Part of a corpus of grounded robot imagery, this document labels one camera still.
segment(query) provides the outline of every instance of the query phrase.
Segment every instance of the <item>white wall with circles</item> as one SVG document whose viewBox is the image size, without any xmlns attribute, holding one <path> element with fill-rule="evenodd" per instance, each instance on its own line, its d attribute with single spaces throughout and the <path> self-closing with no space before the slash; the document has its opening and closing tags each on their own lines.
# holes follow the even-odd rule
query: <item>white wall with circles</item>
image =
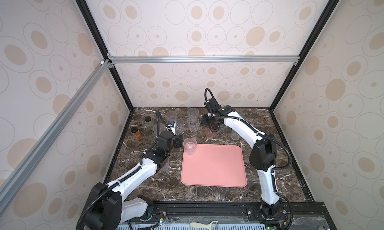
<svg viewBox="0 0 384 230">
<path fill-rule="evenodd" d="M 212 90 L 221 105 L 268 107 L 292 65 L 157 63 L 116 64 L 116 68 L 137 107 L 204 107 L 205 88 Z"/>
<path fill-rule="evenodd" d="M 384 0 L 341 0 L 275 110 L 341 230 L 384 222 Z"/>
<path fill-rule="evenodd" d="M 73 0 L 0 0 L 0 186 L 99 65 Z M 73 229 L 128 109 L 109 73 L 0 218 L 0 229 Z"/>
<path fill-rule="evenodd" d="M 328 0 L 88 0 L 112 55 L 298 54 Z"/>
<path fill-rule="evenodd" d="M 106 71 L 3 213 L 0 229 L 74 229 L 91 188 L 104 179 L 128 113 Z"/>
</svg>

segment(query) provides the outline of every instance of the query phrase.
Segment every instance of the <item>black lid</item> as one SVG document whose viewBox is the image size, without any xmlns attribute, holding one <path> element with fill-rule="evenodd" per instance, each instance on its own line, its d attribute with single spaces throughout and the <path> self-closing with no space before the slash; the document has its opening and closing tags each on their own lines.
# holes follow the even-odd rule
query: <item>black lid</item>
<svg viewBox="0 0 384 230">
<path fill-rule="evenodd" d="M 138 130 L 139 130 L 139 129 L 138 129 L 137 127 L 132 127 L 132 128 L 131 128 L 131 132 L 132 132 L 132 133 L 136 133 Z"/>
</svg>

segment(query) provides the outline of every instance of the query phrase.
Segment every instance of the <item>bottle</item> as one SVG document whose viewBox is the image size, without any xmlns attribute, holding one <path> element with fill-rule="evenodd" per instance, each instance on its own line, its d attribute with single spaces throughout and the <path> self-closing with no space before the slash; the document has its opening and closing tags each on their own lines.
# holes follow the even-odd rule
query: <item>bottle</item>
<svg viewBox="0 0 384 230">
<path fill-rule="evenodd" d="M 135 138 L 138 141 L 141 141 L 142 136 L 141 136 L 141 133 L 140 133 L 140 131 L 139 131 L 139 129 L 137 127 L 132 127 L 131 128 L 131 132 L 132 132 L 133 136 L 135 136 Z"/>
<path fill-rule="evenodd" d="M 151 129 L 152 128 L 152 118 L 150 116 L 146 116 L 144 118 L 144 121 L 145 121 L 146 128 L 148 127 Z"/>
</svg>

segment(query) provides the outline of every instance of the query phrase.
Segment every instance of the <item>rectangular tray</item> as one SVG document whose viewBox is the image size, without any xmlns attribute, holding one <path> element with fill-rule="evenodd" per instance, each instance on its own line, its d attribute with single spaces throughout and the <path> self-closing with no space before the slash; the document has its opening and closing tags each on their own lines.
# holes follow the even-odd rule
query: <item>rectangular tray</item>
<svg viewBox="0 0 384 230">
<path fill-rule="evenodd" d="M 186 185 L 245 187 L 247 176 L 241 148 L 198 144 L 193 155 L 184 151 L 181 182 Z"/>
</svg>

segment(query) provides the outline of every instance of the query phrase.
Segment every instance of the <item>brown marble surface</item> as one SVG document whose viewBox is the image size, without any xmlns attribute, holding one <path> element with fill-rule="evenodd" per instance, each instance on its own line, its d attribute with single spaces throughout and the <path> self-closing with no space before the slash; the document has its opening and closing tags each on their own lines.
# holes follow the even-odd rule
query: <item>brown marble surface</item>
<svg viewBox="0 0 384 230">
<path fill-rule="evenodd" d="M 255 169 L 249 164 L 249 154 L 251 147 L 242 138 L 238 141 L 231 139 L 232 130 L 222 125 L 213 139 L 207 139 L 203 127 L 199 127 L 197 132 L 190 132 L 187 125 L 187 110 L 189 108 L 136 108 L 129 129 L 136 126 L 142 135 L 142 140 L 137 141 L 130 130 L 125 136 L 123 146 L 118 155 L 116 164 L 113 168 L 110 180 L 116 179 L 126 173 L 139 162 L 142 152 L 152 145 L 155 141 L 155 135 L 152 127 L 146 128 L 144 117 L 150 116 L 155 119 L 155 110 L 159 110 L 163 118 L 168 111 L 175 111 L 177 118 L 185 122 L 184 139 L 194 137 L 197 143 L 237 145 L 243 150 L 244 167 L 247 175 L 247 185 L 244 188 L 232 187 L 208 187 L 184 185 L 181 180 L 181 167 L 183 158 L 183 148 L 174 149 L 170 156 L 170 166 L 167 172 L 158 172 L 156 175 L 145 180 L 128 197 L 128 200 L 137 195 L 144 195 L 153 201 L 178 200 L 178 201 L 237 201 L 237 202 L 259 202 L 261 198 L 260 181 Z M 197 108 L 200 112 L 199 119 L 204 113 L 205 108 Z M 272 122 L 272 118 L 266 109 L 256 108 L 235 108 L 239 114 L 255 126 L 260 131 L 272 133 L 276 139 L 281 141 L 277 130 Z M 287 157 L 278 146 L 276 159 L 277 166 L 286 164 Z M 276 171 L 276 182 L 279 192 L 288 197 L 291 202 L 305 202 L 305 196 L 296 174 L 291 167 L 288 170 Z"/>
</svg>

